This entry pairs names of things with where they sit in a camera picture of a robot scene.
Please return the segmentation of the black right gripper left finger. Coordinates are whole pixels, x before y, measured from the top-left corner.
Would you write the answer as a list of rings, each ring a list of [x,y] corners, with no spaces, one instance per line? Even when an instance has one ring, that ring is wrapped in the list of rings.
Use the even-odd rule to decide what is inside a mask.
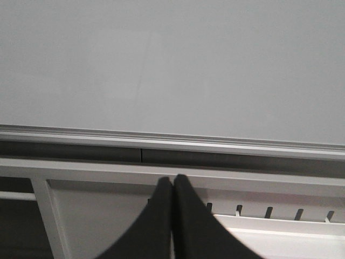
[[[168,177],[160,178],[137,219],[98,258],[170,258],[172,188]]]

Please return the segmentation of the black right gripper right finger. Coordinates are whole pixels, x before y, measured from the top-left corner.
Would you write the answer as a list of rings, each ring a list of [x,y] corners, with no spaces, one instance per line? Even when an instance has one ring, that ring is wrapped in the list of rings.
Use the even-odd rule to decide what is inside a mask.
[[[176,258],[261,258],[222,226],[182,174],[174,179],[174,250]]]

